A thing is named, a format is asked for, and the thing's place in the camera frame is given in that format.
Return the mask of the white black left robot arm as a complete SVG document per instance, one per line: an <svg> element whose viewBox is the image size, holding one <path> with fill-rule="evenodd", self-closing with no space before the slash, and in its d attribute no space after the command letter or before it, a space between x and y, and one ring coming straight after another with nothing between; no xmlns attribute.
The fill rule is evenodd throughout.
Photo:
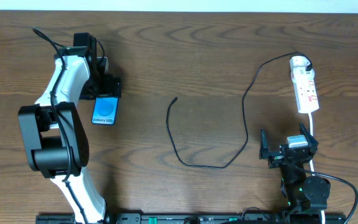
<svg viewBox="0 0 358 224"><path fill-rule="evenodd" d="M29 167L50 179L63 193L73 214L37 215L36 223L115 223L116 216L96 189L87 168L90 146L78 114L80 100L93 100L93 124L113 125L121 97L121 80L108 73L103 46L87 32L75 33L73 44L54 42L37 28L35 34L55 49L55 70L41 97L18 111Z"/></svg>

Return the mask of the blue Samsung Galaxy smartphone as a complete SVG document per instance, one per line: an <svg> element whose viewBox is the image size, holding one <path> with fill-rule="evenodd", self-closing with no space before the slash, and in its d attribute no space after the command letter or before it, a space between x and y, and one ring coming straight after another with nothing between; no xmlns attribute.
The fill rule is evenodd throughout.
<svg viewBox="0 0 358 224"><path fill-rule="evenodd" d="M117 106L119 98L97 98L94 104L92 116L93 124L114 125L116 122Z"/></svg>

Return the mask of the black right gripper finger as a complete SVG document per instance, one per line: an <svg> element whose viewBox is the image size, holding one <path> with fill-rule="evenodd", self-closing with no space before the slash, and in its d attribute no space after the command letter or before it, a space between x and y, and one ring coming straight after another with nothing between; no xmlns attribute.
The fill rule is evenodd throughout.
<svg viewBox="0 0 358 224"><path fill-rule="evenodd" d="M265 130L260 130L260 150L259 150L259 159L268 159L269 158L269 145L267 142L267 137L265 134Z"/></svg>
<svg viewBox="0 0 358 224"><path fill-rule="evenodd" d="M299 124L300 134L304 135L309 146L318 146L318 141L311 135L311 133L306 129L303 123Z"/></svg>

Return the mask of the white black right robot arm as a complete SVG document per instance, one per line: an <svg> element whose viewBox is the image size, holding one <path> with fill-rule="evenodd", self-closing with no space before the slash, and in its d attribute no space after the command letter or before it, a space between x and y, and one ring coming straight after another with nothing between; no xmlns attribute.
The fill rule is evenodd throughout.
<svg viewBox="0 0 358 224"><path fill-rule="evenodd" d="M259 158L268 161L270 169L279 168L282 175L282 193L288 199L285 216L302 213L319 213L327 209L330 182L317 175L307 176L304 165L309 163L318 150L318 141L300 124L300 134L287 138L277 151L270 151L267 135L260 130Z"/></svg>

